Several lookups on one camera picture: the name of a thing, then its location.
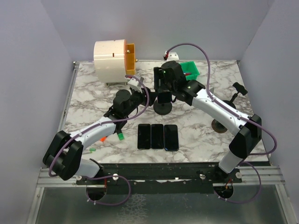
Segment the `black phone stand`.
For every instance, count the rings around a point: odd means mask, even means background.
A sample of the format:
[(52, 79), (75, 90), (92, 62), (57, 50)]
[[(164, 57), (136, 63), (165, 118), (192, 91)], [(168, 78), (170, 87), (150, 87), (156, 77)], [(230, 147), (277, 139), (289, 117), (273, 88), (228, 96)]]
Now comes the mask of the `black phone stand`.
[(223, 102), (235, 109), (236, 106), (234, 105), (234, 100), (238, 97), (239, 93), (245, 96), (248, 94), (248, 91), (245, 89), (243, 85), (239, 84), (238, 82), (235, 82), (233, 84), (233, 87), (236, 89), (236, 93), (233, 94), (230, 100), (224, 100)]
[(170, 103), (159, 104), (157, 99), (153, 104), (154, 111), (159, 115), (167, 115), (172, 111), (172, 101)]

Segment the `black phone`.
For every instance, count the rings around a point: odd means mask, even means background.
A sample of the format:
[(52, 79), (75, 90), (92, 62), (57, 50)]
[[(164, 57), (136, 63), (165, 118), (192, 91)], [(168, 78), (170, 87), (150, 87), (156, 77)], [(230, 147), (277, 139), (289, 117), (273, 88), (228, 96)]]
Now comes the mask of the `black phone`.
[(137, 148), (140, 150), (150, 149), (151, 147), (151, 125), (138, 125)]

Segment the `round wooden base stand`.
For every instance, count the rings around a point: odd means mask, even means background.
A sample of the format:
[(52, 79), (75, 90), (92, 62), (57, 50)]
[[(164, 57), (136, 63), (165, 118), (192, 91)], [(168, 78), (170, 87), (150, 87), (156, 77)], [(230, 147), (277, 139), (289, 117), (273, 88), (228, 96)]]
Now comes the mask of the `round wooden base stand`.
[(217, 133), (225, 133), (227, 131), (227, 128), (215, 119), (212, 121), (211, 126)]

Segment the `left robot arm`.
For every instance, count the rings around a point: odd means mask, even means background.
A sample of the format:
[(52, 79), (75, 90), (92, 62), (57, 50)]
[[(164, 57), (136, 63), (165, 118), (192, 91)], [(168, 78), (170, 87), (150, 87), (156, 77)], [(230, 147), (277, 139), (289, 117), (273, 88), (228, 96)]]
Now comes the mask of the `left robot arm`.
[(93, 184), (100, 183), (103, 180), (102, 166), (93, 159), (82, 159), (83, 151), (101, 138), (120, 132), (130, 113), (140, 105), (152, 106), (156, 97), (157, 93), (149, 88), (141, 92), (119, 90), (112, 106), (98, 121), (72, 133), (56, 133), (43, 157), (49, 175), (59, 176), (64, 181), (73, 176), (84, 176)]

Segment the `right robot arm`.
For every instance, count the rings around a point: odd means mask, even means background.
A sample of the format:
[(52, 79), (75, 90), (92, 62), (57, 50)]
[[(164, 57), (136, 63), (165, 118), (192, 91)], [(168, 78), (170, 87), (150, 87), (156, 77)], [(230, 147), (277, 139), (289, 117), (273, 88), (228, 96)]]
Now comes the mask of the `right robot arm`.
[(229, 152), (214, 172), (219, 182), (231, 178), (234, 168), (249, 156), (262, 138), (262, 120), (258, 115), (249, 116), (239, 112), (211, 94), (200, 82), (187, 80), (181, 65), (176, 61), (168, 61), (154, 68), (154, 88), (159, 94), (170, 92), (177, 100), (202, 110), (234, 136), (229, 144)]

